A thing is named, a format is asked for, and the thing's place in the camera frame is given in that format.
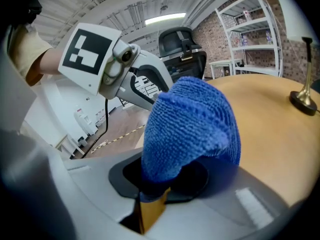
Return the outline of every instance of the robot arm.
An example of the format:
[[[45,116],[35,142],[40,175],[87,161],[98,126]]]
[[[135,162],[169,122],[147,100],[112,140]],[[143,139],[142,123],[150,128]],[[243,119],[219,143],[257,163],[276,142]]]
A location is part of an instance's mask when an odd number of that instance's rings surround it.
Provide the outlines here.
[[[121,31],[109,27],[79,23],[68,41],[59,64],[59,72],[90,93],[106,99],[119,97],[147,110],[154,101],[135,88],[137,76],[146,76],[162,91],[173,85],[165,64],[136,44],[120,39]]]

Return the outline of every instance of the blue microfiber cloth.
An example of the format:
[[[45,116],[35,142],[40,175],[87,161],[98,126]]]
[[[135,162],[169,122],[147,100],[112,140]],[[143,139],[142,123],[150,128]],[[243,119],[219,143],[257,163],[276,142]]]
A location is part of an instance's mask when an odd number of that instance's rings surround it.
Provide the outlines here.
[[[198,78],[181,77],[153,105],[144,132],[142,181],[165,186],[200,156],[238,165],[240,154],[237,123],[226,97]]]

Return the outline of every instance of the ceiling light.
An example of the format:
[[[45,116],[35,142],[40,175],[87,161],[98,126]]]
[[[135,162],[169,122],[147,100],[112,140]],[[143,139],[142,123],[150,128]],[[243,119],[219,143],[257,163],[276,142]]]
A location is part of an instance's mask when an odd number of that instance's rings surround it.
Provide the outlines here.
[[[185,13],[169,14],[169,15],[164,15],[164,16],[160,16],[160,17],[155,17],[155,18],[147,19],[147,20],[145,21],[145,24],[146,24],[146,25],[149,25],[149,24],[155,23],[155,22],[161,22],[161,21],[165,21],[165,20],[184,18],[185,16],[186,16]]]

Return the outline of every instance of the ceiling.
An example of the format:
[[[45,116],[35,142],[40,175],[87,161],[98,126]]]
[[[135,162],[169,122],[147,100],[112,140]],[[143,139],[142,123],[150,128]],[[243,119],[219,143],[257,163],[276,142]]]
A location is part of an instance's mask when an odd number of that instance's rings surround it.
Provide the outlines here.
[[[39,0],[42,12],[34,21],[42,39],[63,49],[77,23],[93,23],[122,31],[122,39],[135,43],[155,55],[158,36],[177,26],[192,26],[214,2],[227,0]],[[154,17],[187,13],[185,19],[173,19],[146,26]]]

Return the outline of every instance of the desk lamp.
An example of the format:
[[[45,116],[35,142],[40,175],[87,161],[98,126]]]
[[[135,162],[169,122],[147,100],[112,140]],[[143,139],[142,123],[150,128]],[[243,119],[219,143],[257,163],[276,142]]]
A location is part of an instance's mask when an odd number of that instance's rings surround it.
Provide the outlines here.
[[[319,44],[319,40],[310,25],[306,15],[295,0],[279,0],[284,16],[286,37],[292,41],[305,42],[307,54],[306,81],[301,91],[291,91],[289,100],[298,110],[314,116],[317,111],[316,103],[310,97],[311,85],[311,43]]]

